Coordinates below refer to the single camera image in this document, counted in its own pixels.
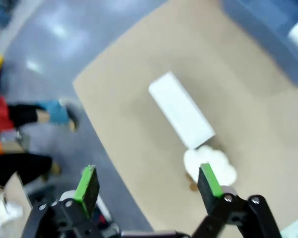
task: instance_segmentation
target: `black pants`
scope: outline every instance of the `black pants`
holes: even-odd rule
[[[9,117],[13,122],[14,127],[18,128],[28,123],[38,121],[37,110],[43,110],[36,105],[9,105]]]
[[[52,158],[49,156],[29,153],[0,155],[0,185],[5,186],[15,172],[26,185],[47,173],[51,167]]]

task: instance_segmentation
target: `white cloud-shaped object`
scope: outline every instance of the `white cloud-shaped object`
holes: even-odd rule
[[[237,179],[235,168],[229,163],[227,156],[221,150],[214,150],[208,145],[198,150],[187,150],[184,153],[184,167],[194,182],[198,182],[199,167],[209,163],[221,186],[230,186]]]

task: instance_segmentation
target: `beige table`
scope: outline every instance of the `beige table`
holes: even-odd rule
[[[199,194],[189,190],[185,147],[148,93],[149,84],[170,70],[236,167],[239,195],[264,195],[281,228],[297,219],[298,88],[215,0],[170,0],[74,83],[151,225],[192,232],[206,214]]]

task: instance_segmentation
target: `bolt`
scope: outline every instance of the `bolt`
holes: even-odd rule
[[[65,203],[65,206],[66,206],[66,207],[70,207],[72,204],[73,204],[72,201],[68,201],[68,202]]]
[[[226,202],[232,202],[232,201],[233,201],[233,198],[232,198],[231,195],[225,195],[225,196],[224,196],[224,200],[225,200]]]
[[[47,206],[47,204],[46,204],[46,203],[45,203],[45,204],[43,204],[43,205],[41,205],[41,206],[39,207],[39,210],[40,210],[40,211],[44,210],[44,209],[46,208],[46,206]]]
[[[252,202],[255,204],[259,204],[259,198],[258,197],[253,197]]]

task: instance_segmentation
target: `gray floor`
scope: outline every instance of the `gray floor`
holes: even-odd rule
[[[108,45],[164,0],[45,0],[5,54],[3,92],[8,101],[76,98],[72,81]],[[150,230],[109,160],[86,114],[77,133],[29,126],[31,148],[51,154],[64,168],[59,190],[73,189],[80,171],[96,164],[101,195],[126,230]],[[28,189],[41,186],[39,182]]]

